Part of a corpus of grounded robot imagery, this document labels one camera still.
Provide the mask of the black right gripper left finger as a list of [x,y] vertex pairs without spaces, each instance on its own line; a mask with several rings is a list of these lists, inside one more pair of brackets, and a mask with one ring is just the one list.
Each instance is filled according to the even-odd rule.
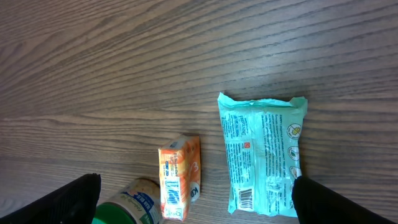
[[2,224],[91,223],[101,191],[101,176],[85,174],[1,218]]

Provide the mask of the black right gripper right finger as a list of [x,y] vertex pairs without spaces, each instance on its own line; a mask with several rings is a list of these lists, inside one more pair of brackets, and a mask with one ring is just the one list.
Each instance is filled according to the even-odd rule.
[[305,176],[294,181],[292,200],[300,224],[394,224]]

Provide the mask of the green lid seasoning jar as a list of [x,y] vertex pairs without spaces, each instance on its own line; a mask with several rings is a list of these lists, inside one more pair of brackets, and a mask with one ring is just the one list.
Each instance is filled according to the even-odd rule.
[[92,224],[163,224],[160,186],[144,178],[133,180],[96,208]]

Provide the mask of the teal tissue packet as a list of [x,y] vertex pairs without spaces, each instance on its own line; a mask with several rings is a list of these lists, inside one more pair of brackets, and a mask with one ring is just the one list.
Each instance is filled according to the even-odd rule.
[[296,217],[292,190],[300,169],[299,138],[308,101],[236,101],[220,93],[218,108],[230,179],[229,213]]

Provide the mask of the orange snack packet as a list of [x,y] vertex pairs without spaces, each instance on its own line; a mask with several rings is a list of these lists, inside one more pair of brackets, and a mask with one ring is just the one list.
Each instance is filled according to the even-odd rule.
[[200,196],[200,137],[181,135],[158,149],[161,211],[164,219],[184,221]]

